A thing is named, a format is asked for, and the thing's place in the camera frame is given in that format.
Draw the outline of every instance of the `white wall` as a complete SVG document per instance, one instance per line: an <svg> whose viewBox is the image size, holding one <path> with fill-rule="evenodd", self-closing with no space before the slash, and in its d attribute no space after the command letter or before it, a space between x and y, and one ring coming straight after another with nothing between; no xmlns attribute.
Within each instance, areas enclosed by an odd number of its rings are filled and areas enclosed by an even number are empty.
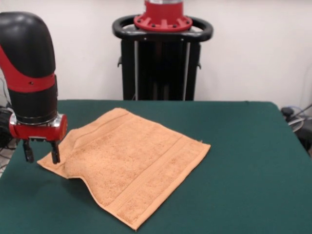
<svg viewBox="0 0 312 234"><path fill-rule="evenodd" d="M54 42L60 99L122 99L112 22L143 0L1 0L1 11L38 14ZM215 28L202 44L196 100L312 101L312 1L185 0Z"/></svg>

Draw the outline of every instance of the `cable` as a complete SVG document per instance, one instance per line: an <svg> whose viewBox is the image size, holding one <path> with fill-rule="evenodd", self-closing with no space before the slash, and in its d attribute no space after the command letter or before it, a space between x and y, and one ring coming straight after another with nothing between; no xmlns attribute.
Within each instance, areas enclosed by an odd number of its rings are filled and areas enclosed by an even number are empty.
<svg viewBox="0 0 312 234"><path fill-rule="evenodd" d="M295 132L299 131L299 130L303 127L304 122L305 122L306 120L311 120L311 119L312 119L312 117L299 118L299 119L296 119L296 120L293 120L293 121L289 122L288 125L289 125L289 126L292 126L292 125L294 125L294 124L296 124L296 123L300 123L300 125L299 125L298 127L294 128L294 129L292 130L292 131L295 133Z"/></svg>
<svg viewBox="0 0 312 234"><path fill-rule="evenodd" d="M7 164L4 164L3 166L1 166L1 167L0 167L0 170L3 169L3 168L5 168L7 165L9 165L9 164L7 163Z"/></svg>
<svg viewBox="0 0 312 234"><path fill-rule="evenodd" d="M287 107L288 108L292 108L292 109L297 109L297 110L301 111L304 114L305 117L307 116L306 113L298 106L287 106Z"/></svg>
<svg viewBox="0 0 312 234"><path fill-rule="evenodd" d="M312 104L310 104L309 106L307 106L305 109L303 109L302 111L300 111L299 113L295 114L294 116L291 117L290 120L293 120L294 118L296 118L298 115L302 114L303 112L305 112L306 110L310 109L312 107Z"/></svg>
<svg viewBox="0 0 312 234"><path fill-rule="evenodd" d="M10 157L4 156L4 155L0 155L0 157L3 157L5 159L11 159Z"/></svg>
<svg viewBox="0 0 312 234"><path fill-rule="evenodd" d="M296 127L295 129L293 129L292 131L295 133L297 131L299 131L304 125L304 121L301 121L300 125L298 127Z"/></svg>
<svg viewBox="0 0 312 234"><path fill-rule="evenodd" d="M6 101L9 102L9 99L6 95L6 91L5 91L5 84L4 84L4 81L0 78L0 81L2 82L2 87L3 87L3 94L4 94L4 97L6 98Z"/></svg>

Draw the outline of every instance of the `terry cloth texture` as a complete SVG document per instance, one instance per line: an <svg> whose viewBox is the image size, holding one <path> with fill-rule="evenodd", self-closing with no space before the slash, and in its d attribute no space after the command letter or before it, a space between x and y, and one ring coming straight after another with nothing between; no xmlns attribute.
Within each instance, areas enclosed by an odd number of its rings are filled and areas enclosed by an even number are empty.
<svg viewBox="0 0 312 234"><path fill-rule="evenodd" d="M80 178L95 202L137 230L203 160L210 145L115 108L59 145L38 164L66 179Z"/></svg>

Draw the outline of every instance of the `black handle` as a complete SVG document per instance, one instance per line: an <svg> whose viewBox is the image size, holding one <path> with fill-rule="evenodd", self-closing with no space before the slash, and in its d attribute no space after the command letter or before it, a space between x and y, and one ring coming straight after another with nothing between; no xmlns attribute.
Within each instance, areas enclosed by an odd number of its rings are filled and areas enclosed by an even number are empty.
<svg viewBox="0 0 312 234"><path fill-rule="evenodd" d="M202 42L211 39L214 29L210 23L205 20L190 17L193 20L193 26L200 28L201 32L183 31L183 32L150 32L136 28L124 28L134 24L134 17L125 16L114 21L113 33L116 37L125 40L138 41L186 41Z"/></svg>

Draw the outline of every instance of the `table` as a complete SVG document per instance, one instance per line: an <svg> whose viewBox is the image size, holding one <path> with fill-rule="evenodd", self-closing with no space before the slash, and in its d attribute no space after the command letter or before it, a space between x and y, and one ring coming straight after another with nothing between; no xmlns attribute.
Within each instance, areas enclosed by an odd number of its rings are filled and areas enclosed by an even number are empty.
<svg viewBox="0 0 312 234"><path fill-rule="evenodd" d="M212 145L138 233L293 234L312 231L312 162L269 102L59 101L69 129L122 107ZM36 159L48 143L32 143ZM22 145L0 179L0 233L130 234L79 179L25 162Z"/></svg>

